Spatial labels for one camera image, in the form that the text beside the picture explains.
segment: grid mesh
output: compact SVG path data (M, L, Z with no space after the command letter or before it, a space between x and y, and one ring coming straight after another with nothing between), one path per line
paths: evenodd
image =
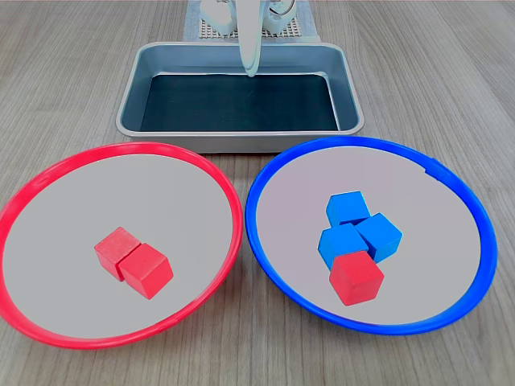
M300 29L299 20L295 17L291 22L288 23L286 28L282 30L279 35L273 35L266 30L263 30L263 38L300 38L303 35ZM201 39L223 39L223 38L237 38L238 31L235 30L230 35L221 35L216 32L209 24L204 20L200 20L200 38Z

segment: wooden block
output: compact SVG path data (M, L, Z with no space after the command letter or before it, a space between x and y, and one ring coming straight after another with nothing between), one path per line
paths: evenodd
M356 225L370 217L370 212L360 191L333 195L326 208L332 227L343 224Z
M152 299L173 277L168 258L148 244L141 244L119 265L128 285Z
M332 268L333 261L337 256L367 251L368 249L368 245L352 224L339 225L324 230L319 242L320 256L322 256L329 269Z
M140 244L138 239L120 227L98 243L95 246L95 251L102 267L119 281L123 281L122 273L118 268L119 264Z
M374 299L385 275L365 251L338 256L329 281L346 306Z
M369 255L378 263L397 252L402 232L381 213L369 217L356 226L369 246Z

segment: blue block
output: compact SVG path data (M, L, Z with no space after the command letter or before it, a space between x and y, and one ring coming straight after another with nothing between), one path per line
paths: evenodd
M338 256L368 250L368 245L352 224L326 229L320 237L320 256L322 256L329 269L332 269L332 263Z
M370 217L369 209L360 191L331 196L326 213L332 227L343 224L357 225Z
M401 243L402 232L381 213L359 223L356 230L369 246L369 255L376 263L396 253Z

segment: red cube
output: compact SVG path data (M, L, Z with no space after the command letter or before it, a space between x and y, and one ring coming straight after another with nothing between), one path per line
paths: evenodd
M351 306L374 299L384 278L372 257L360 251L338 256L334 260L329 281L341 301Z
M148 244L141 244L119 265L127 284L152 299L173 277L168 258Z
M119 281L123 281L119 264L141 243L124 228L117 228L113 233L95 246L100 264Z

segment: wood grain surface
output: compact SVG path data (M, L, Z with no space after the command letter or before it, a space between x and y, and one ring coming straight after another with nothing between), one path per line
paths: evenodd
M515 2L314 2L348 56L360 135L438 158L482 200L499 265L466 318L410 337L325 322L275 287L244 239L220 290L178 326L104 351L44 346L0 320L0 385L515 384ZM0 2L0 206L44 168L126 141L134 54L182 39L185 2ZM270 156L210 156L242 202Z

